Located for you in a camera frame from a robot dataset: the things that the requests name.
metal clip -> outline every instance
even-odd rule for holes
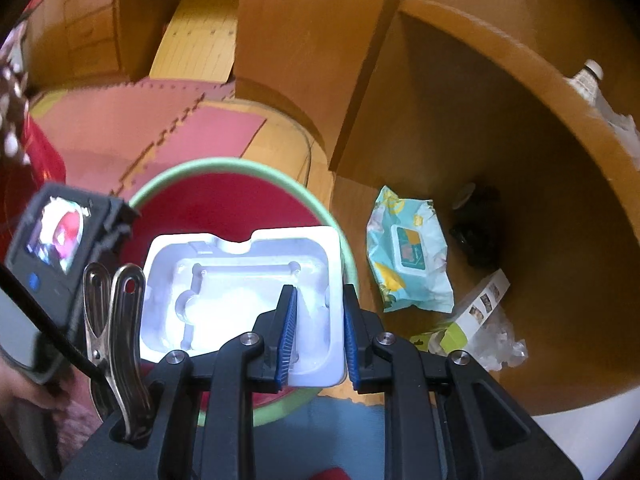
[[[145,275],[127,264],[111,277],[97,262],[84,269],[84,329],[89,359],[103,371],[124,419],[124,440],[133,442],[151,430],[154,407],[140,375],[140,320]],[[114,402],[100,384],[91,382],[94,405],[101,418]]]

metal screw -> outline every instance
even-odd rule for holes
[[[240,336],[240,342],[245,346],[255,345],[260,341],[260,336],[255,332],[245,332]]]
[[[451,357],[451,360],[458,366],[468,365],[471,361],[471,355],[464,350],[454,350],[449,354],[449,357]]]
[[[381,345],[388,346],[396,342],[396,336],[393,335],[391,332],[380,332],[376,336],[376,341],[379,342]]]
[[[166,361],[171,365],[177,365],[178,363],[184,361],[185,355],[185,352],[183,352],[182,350],[171,350],[166,355]]]

blue floor mat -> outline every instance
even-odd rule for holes
[[[308,480],[335,466],[351,480],[383,480],[384,407],[317,397],[255,428],[254,446],[257,480]]]

white plastic tray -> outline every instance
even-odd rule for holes
[[[218,350],[298,289],[290,386],[334,386],[345,377],[340,238],[332,227],[255,231],[234,243],[211,234],[162,235],[145,263],[140,357],[182,348]]]

small monitor screen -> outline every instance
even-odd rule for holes
[[[54,269],[68,273],[89,216],[88,208],[71,200],[51,197],[31,232],[27,251]]]

